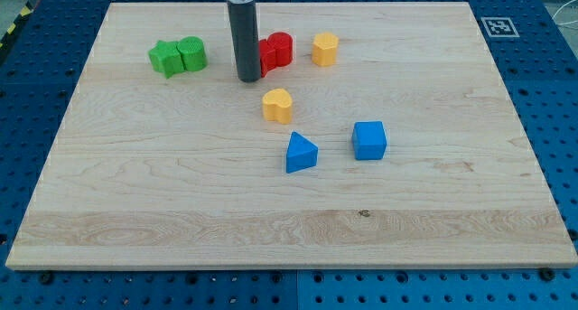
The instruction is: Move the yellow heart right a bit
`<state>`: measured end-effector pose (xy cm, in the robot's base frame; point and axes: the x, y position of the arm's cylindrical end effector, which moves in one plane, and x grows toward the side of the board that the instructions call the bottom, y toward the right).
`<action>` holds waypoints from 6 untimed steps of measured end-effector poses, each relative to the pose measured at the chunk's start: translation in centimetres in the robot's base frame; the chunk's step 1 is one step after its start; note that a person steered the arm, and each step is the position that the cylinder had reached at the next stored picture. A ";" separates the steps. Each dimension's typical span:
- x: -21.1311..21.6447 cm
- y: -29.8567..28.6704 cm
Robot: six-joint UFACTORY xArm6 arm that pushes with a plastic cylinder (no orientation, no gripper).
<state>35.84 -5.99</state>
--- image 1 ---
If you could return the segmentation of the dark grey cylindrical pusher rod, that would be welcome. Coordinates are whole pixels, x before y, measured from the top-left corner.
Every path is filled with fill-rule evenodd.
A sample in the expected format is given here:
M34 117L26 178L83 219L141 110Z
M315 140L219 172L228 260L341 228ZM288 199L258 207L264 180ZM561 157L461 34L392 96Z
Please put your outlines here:
M261 78L256 3L227 2L228 18L238 78L254 82Z

